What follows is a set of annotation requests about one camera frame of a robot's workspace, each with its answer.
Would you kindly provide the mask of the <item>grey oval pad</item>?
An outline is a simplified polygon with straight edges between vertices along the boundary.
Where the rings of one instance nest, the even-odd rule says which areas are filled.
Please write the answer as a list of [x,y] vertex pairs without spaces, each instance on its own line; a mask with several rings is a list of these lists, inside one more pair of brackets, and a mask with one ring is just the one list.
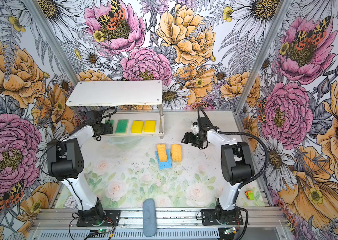
[[143,202],[143,232],[145,237],[153,237],[157,233],[156,205],[153,199]]

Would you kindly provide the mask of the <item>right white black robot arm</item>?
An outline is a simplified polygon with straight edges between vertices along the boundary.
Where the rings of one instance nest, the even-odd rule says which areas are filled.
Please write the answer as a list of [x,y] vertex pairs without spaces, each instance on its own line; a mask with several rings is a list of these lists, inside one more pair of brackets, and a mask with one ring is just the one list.
[[209,144],[220,149],[221,171],[226,183],[214,209],[201,211],[202,224],[242,225],[242,213],[236,203],[242,189],[240,185],[255,175],[249,144],[222,135],[207,117],[199,117],[192,124],[192,131],[185,133],[181,142],[200,150],[206,149]]

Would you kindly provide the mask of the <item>blue cellulose sponge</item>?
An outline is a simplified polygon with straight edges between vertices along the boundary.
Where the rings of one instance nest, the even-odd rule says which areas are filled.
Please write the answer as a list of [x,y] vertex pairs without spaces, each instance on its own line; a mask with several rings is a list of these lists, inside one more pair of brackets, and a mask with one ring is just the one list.
[[172,159],[171,159],[170,149],[167,149],[167,157],[168,157],[168,161],[167,162],[160,162],[159,161],[159,154],[158,154],[158,152],[156,151],[155,154],[156,154],[156,158],[157,158],[160,170],[168,169],[168,168],[172,167],[172,161],[171,161]]

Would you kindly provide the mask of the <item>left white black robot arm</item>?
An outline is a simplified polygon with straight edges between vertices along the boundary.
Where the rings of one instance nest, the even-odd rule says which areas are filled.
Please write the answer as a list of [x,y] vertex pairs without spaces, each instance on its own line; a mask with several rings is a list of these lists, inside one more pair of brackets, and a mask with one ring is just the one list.
[[85,179],[81,147],[90,139],[96,138],[99,141],[102,135],[112,133],[112,125],[109,122],[102,123],[102,120],[110,119],[116,111],[102,114],[98,111],[87,112],[84,123],[61,140],[51,141],[46,150],[48,174],[62,182],[70,191],[77,203],[79,220],[93,226],[103,223],[105,212]]

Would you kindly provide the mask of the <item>white two-tier metal shelf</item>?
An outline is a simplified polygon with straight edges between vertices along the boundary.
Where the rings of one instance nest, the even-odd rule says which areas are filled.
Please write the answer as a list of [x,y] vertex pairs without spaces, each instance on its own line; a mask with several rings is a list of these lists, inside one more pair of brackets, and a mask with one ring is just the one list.
[[[118,110],[111,116],[114,120],[113,134],[106,137],[159,136],[165,134],[162,81],[105,81],[80,82],[66,104],[70,108],[85,107],[89,111],[99,107],[152,107],[152,110]],[[126,134],[116,135],[118,120],[129,120]],[[156,121],[156,132],[132,134],[133,121]]]

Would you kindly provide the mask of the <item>green circuit board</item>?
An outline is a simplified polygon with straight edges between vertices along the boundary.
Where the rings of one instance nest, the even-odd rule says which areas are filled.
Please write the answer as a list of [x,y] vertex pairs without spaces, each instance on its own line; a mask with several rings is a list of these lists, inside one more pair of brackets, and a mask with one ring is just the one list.
[[88,238],[109,238],[113,234],[113,230],[110,229],[98,229],[91,230],[87,235]]

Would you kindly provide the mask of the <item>small green yellow object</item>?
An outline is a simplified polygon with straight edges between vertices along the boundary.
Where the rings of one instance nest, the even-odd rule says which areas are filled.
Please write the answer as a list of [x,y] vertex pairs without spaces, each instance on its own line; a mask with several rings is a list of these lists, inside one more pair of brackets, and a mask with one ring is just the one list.
[[255,195],[254,195],[253,191],[245,191],[245,196],[250,201],[255,200]]

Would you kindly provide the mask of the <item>orange cellulose sponge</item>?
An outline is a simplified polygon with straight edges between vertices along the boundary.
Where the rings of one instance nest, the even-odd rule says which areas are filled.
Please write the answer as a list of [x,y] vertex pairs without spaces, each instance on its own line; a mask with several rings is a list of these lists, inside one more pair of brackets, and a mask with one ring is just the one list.
[[167,162],[168,161],[167,149],[166,149],[165,144],[158,144],[157,145],[157,152],[158,152],[159,162]]

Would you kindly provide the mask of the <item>small white alarm clock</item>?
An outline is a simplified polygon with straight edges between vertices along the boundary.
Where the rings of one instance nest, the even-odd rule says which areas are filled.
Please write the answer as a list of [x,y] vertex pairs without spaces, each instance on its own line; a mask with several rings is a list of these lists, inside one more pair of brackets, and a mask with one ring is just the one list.
[[76,209],[78,206],[77,201],[73,196],[69,196],[64,202],[64,207],[68,209]]

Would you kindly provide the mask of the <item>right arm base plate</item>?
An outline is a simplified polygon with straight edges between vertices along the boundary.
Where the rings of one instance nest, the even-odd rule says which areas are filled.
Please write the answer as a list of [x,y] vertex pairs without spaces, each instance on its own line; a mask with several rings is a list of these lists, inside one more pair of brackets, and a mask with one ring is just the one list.
[[229,211],[219,208],[202,209],[201,221],[203,226],[241,226],[244,224],[241,211],[237,209]]

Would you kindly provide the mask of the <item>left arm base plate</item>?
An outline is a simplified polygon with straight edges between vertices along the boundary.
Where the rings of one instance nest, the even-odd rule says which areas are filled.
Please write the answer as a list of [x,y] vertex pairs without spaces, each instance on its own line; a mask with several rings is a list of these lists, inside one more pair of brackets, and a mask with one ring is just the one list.
[[95,210],[79,211],[78,227],[117,227],[121,210],[104,210],[101,214]]

